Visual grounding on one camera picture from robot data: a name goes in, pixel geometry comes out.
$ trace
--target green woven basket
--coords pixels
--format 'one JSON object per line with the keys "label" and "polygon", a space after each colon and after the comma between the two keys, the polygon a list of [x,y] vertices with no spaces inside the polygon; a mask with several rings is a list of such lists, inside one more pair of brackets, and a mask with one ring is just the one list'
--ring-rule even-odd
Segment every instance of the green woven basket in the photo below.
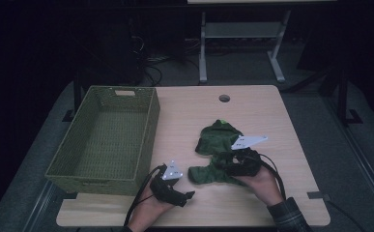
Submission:
{"label": "green woven basket", "polygon": [[45,177],[65,191],[136,195],[158,116],[155,88],[90,87]]}

